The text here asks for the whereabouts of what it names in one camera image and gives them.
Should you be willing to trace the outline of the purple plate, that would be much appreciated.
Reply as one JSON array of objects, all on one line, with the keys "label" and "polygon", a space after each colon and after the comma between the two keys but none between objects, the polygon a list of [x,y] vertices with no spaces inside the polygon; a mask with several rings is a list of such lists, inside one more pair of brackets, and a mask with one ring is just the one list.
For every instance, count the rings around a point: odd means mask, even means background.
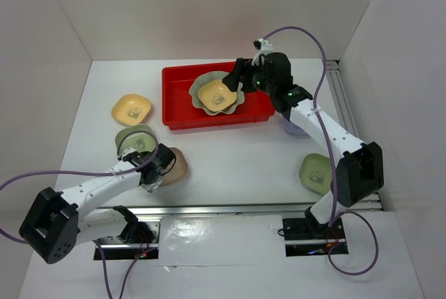
[{"label": "purple plate", "polygon": [[301,127],[286,120],[285,118],[283,118],[283,122],[285,131],[290,135],[302,136],[302,137],[306,137],[308,135]]}]

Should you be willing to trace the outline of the yellow panda plate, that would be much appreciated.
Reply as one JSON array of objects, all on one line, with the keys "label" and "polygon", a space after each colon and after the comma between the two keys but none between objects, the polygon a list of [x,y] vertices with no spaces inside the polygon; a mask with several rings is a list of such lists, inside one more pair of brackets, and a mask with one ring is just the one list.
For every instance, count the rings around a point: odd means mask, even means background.
[{"label": "yellow panda plate", "polygon": [[152,103],[136,93],[121,97],[111,109],[112,118],[118,123],[126,126],[140,124],[150,113]]},{"label": "yellow panda plate", "polygon": [[203,85],[197,95],[201,103],[211,112],[223,111],[237,100],[237,92],[230,91],[220,79]]}]

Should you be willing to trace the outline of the large green scalloped bowl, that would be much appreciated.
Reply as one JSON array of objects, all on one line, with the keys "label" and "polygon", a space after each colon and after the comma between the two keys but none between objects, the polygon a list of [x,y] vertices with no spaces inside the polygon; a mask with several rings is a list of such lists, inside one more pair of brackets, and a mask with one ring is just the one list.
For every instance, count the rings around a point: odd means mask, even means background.
[{"label": "large green scalloped bowl", "polygon": [[241,85],[238,85],[237,92],[237,100],[234,104],[232,104],[230,107],[226,108],[223,111],[220,112],[211,112],[209,111],[198,99],[198,90],[208,82],[211,82],[216,79],[222,80],[225,76],[228,75],[228,72],[224,71],[212,71],[207,72],[205,74],[202,74],[198,76],[195,81],[192,83],[190,89],[189,89],[189,95],[192,99],[192,106],[197,109],[203,110],[207,115],[209,116],[217,116],[218,114],[226,114],[231,115],[234,114],[236,109],[241,106],[245,102],[245,94],[241,91]]}]

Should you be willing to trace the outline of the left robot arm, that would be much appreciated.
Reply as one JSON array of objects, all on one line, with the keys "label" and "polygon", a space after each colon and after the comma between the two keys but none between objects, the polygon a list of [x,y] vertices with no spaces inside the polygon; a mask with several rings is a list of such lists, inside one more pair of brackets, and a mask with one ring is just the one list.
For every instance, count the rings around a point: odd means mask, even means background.
[{"label": "left robot arm", "polygon": [[173,168],[176,155],[164,144],[140,153],[127,148],[103,176],[56,191],[38,193],[19,229],[20,237],[48,264],[64,259],[77,245],[105,237],[149,245],[152,229],[125,206],[102,209],[124,192],[153,192]]}]

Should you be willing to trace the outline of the green panda plate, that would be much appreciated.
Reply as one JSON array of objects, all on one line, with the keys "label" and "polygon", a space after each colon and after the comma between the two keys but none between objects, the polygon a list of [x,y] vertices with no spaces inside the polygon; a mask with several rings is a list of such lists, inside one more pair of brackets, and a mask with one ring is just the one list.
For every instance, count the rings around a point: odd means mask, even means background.
[{"label": "green panda plate", "polygon": [[143,124],[122,129],[115,136],[116,157],[120,159],[127,148],[133,148],[139,153],[153,151],[156,145],[153,135],[152,128]]},{"label": "green panda plate", "polygon": [[305,188],[322,195],[327,194],[332,182],[330,159],[318,153],[307,155],[302,161],[299,178]]}]

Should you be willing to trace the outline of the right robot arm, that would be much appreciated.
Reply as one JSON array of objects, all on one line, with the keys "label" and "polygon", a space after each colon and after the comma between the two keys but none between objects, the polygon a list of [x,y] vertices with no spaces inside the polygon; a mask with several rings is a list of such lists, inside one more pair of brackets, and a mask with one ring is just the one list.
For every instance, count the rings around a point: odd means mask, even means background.
[{"label": "right robot arm", "polygon": [[321,237],[338,214],[383,187],[382,148],[349,133],[316,104],[315,95],[294,84],[291,63],[285,54],[261,55],[258,64],[238,58],[223,82],[232,92],[240,89],[244,93],[265,93],[276,112],[327,148],[332,166],[331,188],[305,211],[307,235]]}]

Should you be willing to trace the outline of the pink panda plate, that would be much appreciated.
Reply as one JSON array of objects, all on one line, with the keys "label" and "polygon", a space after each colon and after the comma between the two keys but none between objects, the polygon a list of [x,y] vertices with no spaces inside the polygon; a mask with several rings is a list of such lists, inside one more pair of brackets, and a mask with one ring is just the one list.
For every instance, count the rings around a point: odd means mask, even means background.
[{"label": "pink panda plate", "polygon": [[189,173],[189,164],[183,152],[176,147],[170,147],[169,149],[176,156],[176,161],[172,162],[168,170],[164,172],[160,184],[161,187],[176,184],[183,180]]}]

